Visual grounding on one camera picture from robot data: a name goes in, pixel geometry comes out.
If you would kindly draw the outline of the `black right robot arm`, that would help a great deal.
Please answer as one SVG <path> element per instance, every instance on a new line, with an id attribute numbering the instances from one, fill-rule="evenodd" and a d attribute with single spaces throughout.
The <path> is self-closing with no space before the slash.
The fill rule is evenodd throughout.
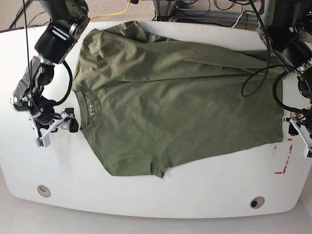
<path id="1" fill-rule="evenodd" d="M 74 109 L 66 108 L 59 114 L 54 107 L 63 104 L 70 95 L 73 74 L 65 58 L 77 43 L 90 18 L 89 8 L 84 0 L 42 0 L 40 4 L 50 21 L 35 45 L 38 55 L 27 60 L 27 69 L 10 101 L 17 112 L 30 114 L 37 146 L 48 147 L 51 143 L 49 134 L 59 128 L 71 133 L 78 131 Z M 63 64 L 69 75 L 67 91 L 59 101 L 42 95 L 44 87 L 53 80 L 56 64 Z"/>

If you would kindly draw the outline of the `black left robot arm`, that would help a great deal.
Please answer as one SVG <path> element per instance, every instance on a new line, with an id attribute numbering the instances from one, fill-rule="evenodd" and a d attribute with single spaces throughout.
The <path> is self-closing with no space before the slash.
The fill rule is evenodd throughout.
<path id="1" fill-rule="evenodd" d="M 301 39 L 299 32 L 312 32 L 312 2 L 310 0 L 263 0 L 260 10 L 249 1 L 258 21 L 258 35 L 267 47 L 267 55 L 274 55 L 286 70 L 273 82 L 273 98 L 278 106 L 295 116 L 288 118 L 289 134 L 300 136 L 305 144 L 304 157 L 312 156 L 311 137 L 301 130 L 312 132 L 311 109 L 298 109 L 283 104 L 277 96 L 278 83 L 295 73 L 300 94 L 312 98 L 312 51 Z"/>

